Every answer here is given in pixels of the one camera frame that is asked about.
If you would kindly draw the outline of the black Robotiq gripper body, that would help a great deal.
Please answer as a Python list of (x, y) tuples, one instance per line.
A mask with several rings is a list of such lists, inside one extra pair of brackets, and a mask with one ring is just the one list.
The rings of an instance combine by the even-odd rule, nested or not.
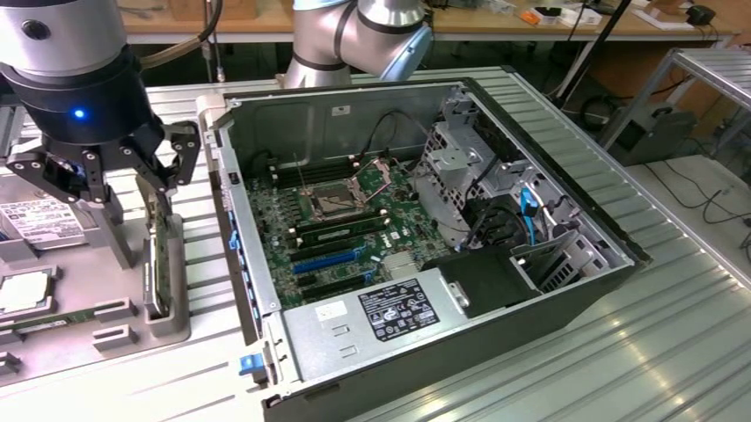
[(8, 64), (1, 74), (42, 133), (40, 151), (8, 158), (12, 172), (73, 176), (53, 162), (57, 156), (78, 165), (84, 176), (125, 168), (149, 176), (168, 174), (153, 156), (165, 132), (128, 46), (110, 62), (80, 75), (36, 75)]

